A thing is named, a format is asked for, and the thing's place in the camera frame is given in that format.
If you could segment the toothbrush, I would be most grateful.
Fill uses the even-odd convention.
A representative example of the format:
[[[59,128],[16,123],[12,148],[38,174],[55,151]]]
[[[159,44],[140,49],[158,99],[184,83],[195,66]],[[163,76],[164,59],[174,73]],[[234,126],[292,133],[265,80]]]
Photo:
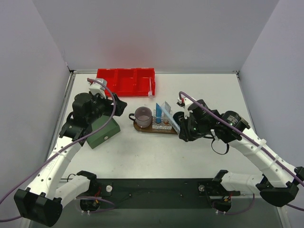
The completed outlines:
[[[153,97],[152,94],[152,78],[149,78],[149,91],[148,91],[148,97]]]
[[[180,126],[173,119],[173,117],[171,116],[171,114],[163,106],[161,106],[161,110],[164,113],[164,116],[168,119],[169,123],[171,124],[171,126],[173,127],[173,129],[175,130],[175,132],[177,134],[180,134]]]

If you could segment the clear plastic bag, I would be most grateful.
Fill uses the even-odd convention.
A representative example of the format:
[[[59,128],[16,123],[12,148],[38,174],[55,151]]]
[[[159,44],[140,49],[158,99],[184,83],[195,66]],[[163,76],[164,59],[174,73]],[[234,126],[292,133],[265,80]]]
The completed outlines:
[[[170,131],[172,129],[167,116],[163,112],[161,113],[161,117],[157,117],[156,110],[154,109],[152,116],[152,129],[162,131]]]

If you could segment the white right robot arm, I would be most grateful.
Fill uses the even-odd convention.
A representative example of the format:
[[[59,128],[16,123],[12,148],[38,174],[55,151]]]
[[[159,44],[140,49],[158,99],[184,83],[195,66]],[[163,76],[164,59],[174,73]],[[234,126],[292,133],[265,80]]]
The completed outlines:
[[[178,106],[184,110],[173,118],[180,127],[179,138],[192,142],[211,137],[238,150],[260,171],[259,175],[237,174],[220,170],[213,179],[225,191],[258,194],[269,204],[288,205],[298,194],[298,185],[304,180],[303,167],[295,167],[271,150],[264,139],[259,138],[249,123],[238,113],[210,110],[204,100],[197,106],[188,98],[179,98]]]

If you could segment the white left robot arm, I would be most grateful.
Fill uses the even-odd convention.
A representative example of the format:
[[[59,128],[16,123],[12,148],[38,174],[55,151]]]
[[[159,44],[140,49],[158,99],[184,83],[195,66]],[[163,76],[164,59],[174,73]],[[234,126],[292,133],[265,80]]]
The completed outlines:
[[[77,94],[72,103],[72,112],[61,128],[57,143],[44,165],[35,172],[36,177],[24,189],[18,189],[14,201],[23,218],[47,227],[56,224],[66,204],[85,193],[98,191],[96,175],[81,171],[65,186],[58,187],[62,175],[86,139],[101,128],[92,129],[95,121],[106,116],[109,123],[113,116],[121,116],[127,103],[116,94],[110,97],[101,92]]]

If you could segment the translucent purple cup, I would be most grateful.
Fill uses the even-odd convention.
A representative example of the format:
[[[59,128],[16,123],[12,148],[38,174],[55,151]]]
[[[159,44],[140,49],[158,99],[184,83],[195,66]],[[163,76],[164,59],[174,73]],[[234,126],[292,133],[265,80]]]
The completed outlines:
[[[152,111],[148,107],[139,107],[134,113],[129,114],[128,117],[140,128],[147,128],[152,123]]]

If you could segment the white toothpaste tube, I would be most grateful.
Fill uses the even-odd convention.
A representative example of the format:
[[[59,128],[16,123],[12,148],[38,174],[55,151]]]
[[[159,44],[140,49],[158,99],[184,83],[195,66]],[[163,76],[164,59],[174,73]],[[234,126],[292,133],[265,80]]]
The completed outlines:
[[[165,123],[166,124],[170,124],[171,123],[171,106],[169,105],[168,102],[164,102],[163,104],[163,108],[165,109],[164,115],[165,117]]]

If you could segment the blue toothpaste tube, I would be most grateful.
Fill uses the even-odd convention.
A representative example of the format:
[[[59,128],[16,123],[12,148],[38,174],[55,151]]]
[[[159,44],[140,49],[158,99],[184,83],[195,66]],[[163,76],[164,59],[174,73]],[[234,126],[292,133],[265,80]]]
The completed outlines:
[[[162,122],[162,109],[158,103],[156,103],[156,109],[155,109],[155,122],[157,124],[160,124]]]

